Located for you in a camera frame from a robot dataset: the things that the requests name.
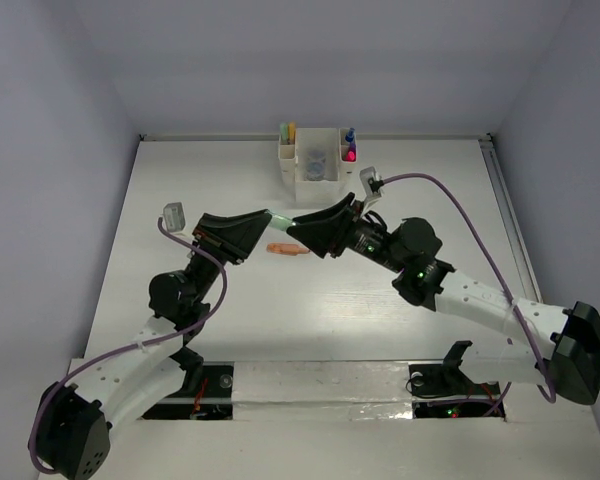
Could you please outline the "yellow highlighter cap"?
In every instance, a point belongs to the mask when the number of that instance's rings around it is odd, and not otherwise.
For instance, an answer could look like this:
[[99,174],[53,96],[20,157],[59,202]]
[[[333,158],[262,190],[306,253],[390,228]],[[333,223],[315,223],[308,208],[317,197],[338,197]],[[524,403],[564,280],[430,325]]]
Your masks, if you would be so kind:
[[290,145],[295,143],[296,140],[296,123],[289,122],[287,124],[287,132],[288,132],[288,143]]

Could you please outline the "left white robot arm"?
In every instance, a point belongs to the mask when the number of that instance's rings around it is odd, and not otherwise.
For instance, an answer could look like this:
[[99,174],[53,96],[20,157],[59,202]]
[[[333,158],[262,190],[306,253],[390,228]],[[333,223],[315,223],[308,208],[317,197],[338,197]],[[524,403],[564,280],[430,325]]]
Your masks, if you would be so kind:
[[131,343],[85,361],[44,391],[27,443],[36,470],[91,478],[125,423],[173,393],[199,388],[203,359],[188,344],[219,309],[204,298],[215,281],[226,296],[226,265],[234,259],[203,240],[190,249],[185,269],[151,280],[152,314]]

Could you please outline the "green highlighter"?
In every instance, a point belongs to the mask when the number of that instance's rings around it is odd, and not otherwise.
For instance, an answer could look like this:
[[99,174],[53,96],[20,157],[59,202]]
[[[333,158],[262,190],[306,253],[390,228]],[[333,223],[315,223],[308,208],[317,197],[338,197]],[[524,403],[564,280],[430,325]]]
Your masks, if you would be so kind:
[[289,144],[289,126],[287,123],[281,123],[279,125],[280,132],[280,144],[288,145]]
[[272,213],[268,227],[281,232],[286,232],[289,228],[293,227],[294,225],[295,222],[292,218]]

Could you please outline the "clear jar of paperclips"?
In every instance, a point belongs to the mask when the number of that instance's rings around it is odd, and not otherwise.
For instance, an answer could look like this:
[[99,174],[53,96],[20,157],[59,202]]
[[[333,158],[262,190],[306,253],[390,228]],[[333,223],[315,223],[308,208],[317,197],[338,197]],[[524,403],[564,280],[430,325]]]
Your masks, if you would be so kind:
[[326,164],[324,162],[308,162],[305,167],[306,181],[322,181],[325,179]]

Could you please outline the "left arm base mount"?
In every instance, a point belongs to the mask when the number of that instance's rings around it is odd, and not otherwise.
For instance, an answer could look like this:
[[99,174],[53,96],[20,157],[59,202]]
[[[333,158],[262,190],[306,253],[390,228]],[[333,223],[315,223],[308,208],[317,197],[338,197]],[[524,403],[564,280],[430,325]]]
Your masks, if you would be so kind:
[[233,419],[233,363],[205,363],[188,374],[183,387],[142,415],[144,420],[216,421]]

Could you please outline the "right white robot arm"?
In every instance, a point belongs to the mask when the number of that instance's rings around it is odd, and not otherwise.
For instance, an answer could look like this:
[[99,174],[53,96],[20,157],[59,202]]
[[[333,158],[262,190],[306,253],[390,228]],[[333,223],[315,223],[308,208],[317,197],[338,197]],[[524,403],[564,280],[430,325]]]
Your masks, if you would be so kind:
[[462,392],[479,381],[545,385],[558,397],[592,405],[600,393],[600,315],[591,305],[546,305],[492,288],[438,259],[433,227],[410,217],[394,230],[348,194],[327,209],[287,218],[269,210],[222,217],[204,214],[194,228],[202,243],[244,258],[266,228],[276,228],[320,258],[351,250],[395,274],[392,287],[415,308],[474,322],[507,343],[496,359],[469,354],[458,340],[438,363],[442,384]]

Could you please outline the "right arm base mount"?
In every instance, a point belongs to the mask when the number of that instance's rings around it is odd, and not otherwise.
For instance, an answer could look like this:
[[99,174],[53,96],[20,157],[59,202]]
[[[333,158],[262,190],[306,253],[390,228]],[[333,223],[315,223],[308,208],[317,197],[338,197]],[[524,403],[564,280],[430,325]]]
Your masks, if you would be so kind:
[[475,383],[461,370],[471,341],[456,341],[436,362],[409,365],[405,389],[411,394],[416,419],[506,417],[498,383]]

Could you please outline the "orange highlighter pen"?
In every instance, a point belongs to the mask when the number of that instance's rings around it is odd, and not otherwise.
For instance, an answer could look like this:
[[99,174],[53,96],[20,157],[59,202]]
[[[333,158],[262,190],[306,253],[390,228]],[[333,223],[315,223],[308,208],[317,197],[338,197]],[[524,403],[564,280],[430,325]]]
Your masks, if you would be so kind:
[[278,255],[297,256],[309,254],[310,250],[298,244],[290,243],[269,243],[266,251]]

